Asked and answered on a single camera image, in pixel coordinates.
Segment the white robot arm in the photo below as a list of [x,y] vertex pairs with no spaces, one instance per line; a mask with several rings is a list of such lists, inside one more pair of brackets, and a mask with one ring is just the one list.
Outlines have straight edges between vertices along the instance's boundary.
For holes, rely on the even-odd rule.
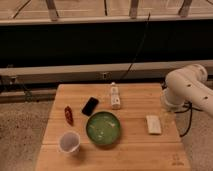
[[177,111],[185,101],[191,102],[213,117],[213,90],[205,83],[208,73],[204,66],[192,64],[169,72],[161,103],[167,111]]

